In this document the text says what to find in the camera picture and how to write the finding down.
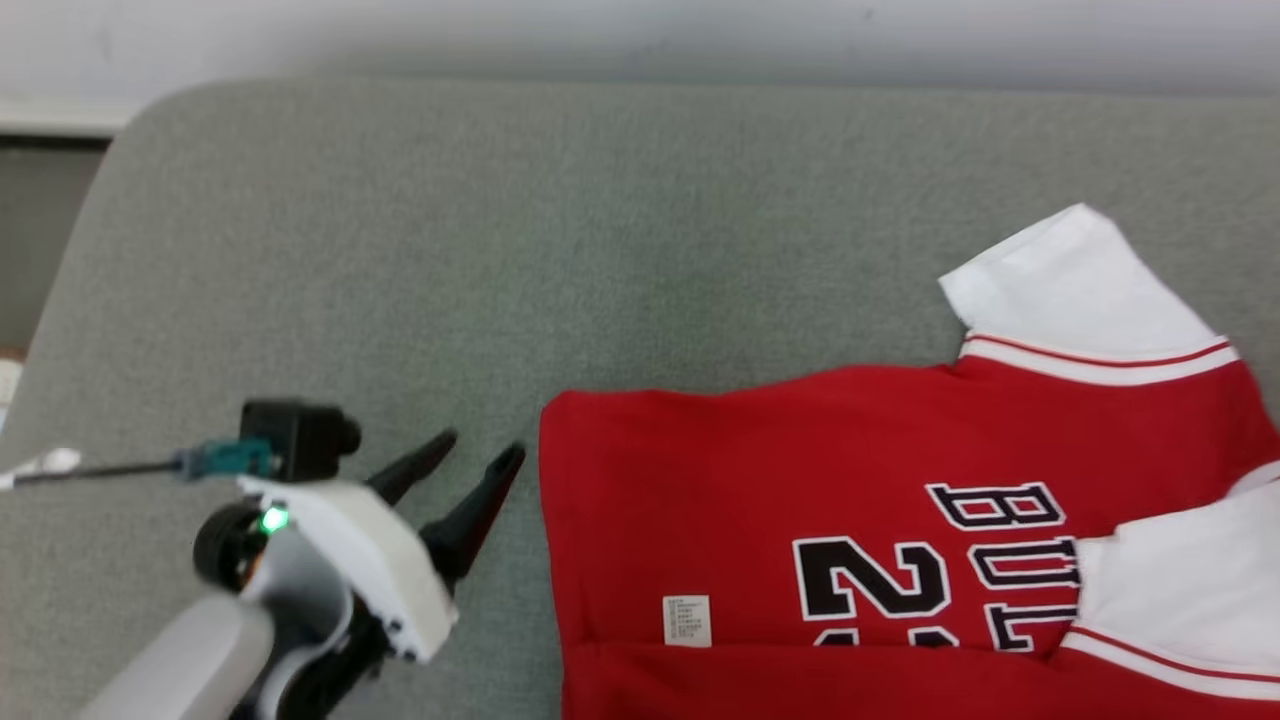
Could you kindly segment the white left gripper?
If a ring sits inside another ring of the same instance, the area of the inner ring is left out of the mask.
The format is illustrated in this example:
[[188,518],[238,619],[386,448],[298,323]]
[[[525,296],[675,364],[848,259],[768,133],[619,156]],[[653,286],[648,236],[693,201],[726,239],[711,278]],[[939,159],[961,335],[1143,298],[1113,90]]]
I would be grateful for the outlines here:
[[470,574],[526,459],[521,443],[507,447],[419,538],[390,506],[440,466],[457,438],[443,430],[376,471],[367,487],[239,478],[242,500],[219,509],[196,536],[198,575],[266,618],[274,661],[308,664],[344,648],[364,609],[388,653],[429,662],[458,619],[449,591]]

